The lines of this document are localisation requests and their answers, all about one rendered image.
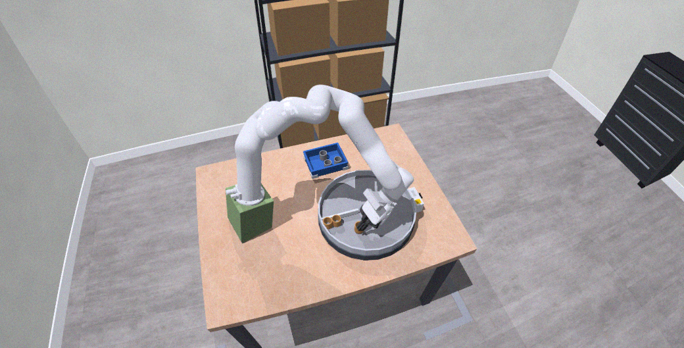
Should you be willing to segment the blue open-top crate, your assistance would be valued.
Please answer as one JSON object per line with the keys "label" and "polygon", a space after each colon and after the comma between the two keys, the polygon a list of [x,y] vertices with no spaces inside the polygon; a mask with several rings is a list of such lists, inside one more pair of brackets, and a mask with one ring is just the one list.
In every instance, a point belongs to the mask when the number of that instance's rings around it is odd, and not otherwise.
{"label": "blue open-top crate", "polygon": [[[320,160],[320,151],[323,150],[327,152],[327,159],[331,160],[331,166],[324,167],[324,161]],[[308,169],[310,170],[313,176],[316,174],[318,176],[322,176],[332,172],[340,171],[343,169],[343,167],[346,167],[348,164],[348,161],[338,142],[309,149],[303,151],[303,153],[306,159]],[[337,156],[341,157],[342,161],[341,163],[334,164],[334,158]]]}

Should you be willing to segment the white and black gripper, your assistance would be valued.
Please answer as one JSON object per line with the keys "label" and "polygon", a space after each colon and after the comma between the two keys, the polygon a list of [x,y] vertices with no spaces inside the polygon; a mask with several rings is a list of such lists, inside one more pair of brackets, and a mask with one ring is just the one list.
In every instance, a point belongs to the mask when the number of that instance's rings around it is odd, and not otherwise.
{"label": "white and black gripper", "polygon": [[391,206],[390,204],[382,204],[384,207],[380,211],[376,211],[369,202],[369,200],[365,202],[364,206],[362,206],[361,208],[361,221],[358,223],[358,226],[356,227],[358,231],[364,231],[367,228],[367,226],[378,228],[379,225],[382,225],[383,222],[386,221],[388,216],[391,214],[394,206]]}

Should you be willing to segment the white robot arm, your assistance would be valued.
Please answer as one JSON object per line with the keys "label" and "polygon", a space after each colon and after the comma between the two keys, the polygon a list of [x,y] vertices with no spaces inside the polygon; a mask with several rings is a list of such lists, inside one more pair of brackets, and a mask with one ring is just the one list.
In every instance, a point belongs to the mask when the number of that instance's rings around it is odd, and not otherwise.
{"label": "white robot arm", "polygon": [[226,190],[226,195],[233,193],[230,198],[235,197],[243,206],[259,204],[264,199],[261,186],[264,140],[277,137],[296,122],[321,124],[328,118],[330,109],[339,112],[341,127],[383,186],[379,192],[366,188],[363,194],[367,200],[376,211],[384,207],[382,203],[396,207],[398,199],[413,183],[413,175],[390,159],[364,114],[363,100],[325,85],[312,87],[306,99],[287,97],[280,102],[268,102],[247,119],[235,142],[237,185]]}

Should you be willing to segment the grey round turntable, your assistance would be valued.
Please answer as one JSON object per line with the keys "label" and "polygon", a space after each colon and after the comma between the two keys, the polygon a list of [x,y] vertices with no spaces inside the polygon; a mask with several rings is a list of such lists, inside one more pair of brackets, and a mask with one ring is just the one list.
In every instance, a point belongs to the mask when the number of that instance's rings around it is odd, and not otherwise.
{"label": "grey round turntable", "polygon": [[[320,196],[318,216],[320,231],[337,252],[352,259],[378,260],[399,251],[409,240],[414,229],[416,213],[422,211],[424,202],[415,187],[407,190],[398,199],[398,206],[378,228],[367,226],[361,233],[354,231],[356,222],[361,221],[361,208],[367,202],[363,194],[366,188],[378,192],[382,185],[371,170],[355,170],[336,177]],[[333,214],[341,217],[341,225],[327,229],[325,217]],[[413,217],[414,214],[414,217]],[[413,223],[412,223],[413,222]]]}

